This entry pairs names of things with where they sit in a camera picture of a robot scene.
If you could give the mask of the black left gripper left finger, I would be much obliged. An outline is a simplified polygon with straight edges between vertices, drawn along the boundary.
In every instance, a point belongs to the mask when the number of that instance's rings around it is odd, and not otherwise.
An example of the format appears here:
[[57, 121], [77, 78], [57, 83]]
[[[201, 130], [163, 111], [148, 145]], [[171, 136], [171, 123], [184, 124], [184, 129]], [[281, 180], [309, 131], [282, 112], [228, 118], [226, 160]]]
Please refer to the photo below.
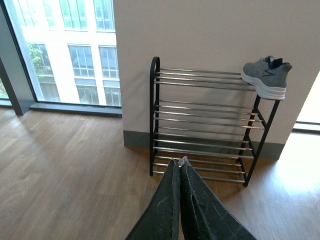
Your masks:
[[171, 160], [151, 201], [127, 240], [177, 240], [180, 216], [180, 166]]

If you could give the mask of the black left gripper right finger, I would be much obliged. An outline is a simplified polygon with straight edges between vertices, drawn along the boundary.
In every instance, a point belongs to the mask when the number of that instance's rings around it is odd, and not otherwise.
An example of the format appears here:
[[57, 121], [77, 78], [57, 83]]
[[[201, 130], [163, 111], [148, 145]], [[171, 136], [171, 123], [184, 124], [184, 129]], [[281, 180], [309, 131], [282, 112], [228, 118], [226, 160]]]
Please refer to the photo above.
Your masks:
[[180, 216], [186, 240], [255, 240], [186, 159], [180, 167]]

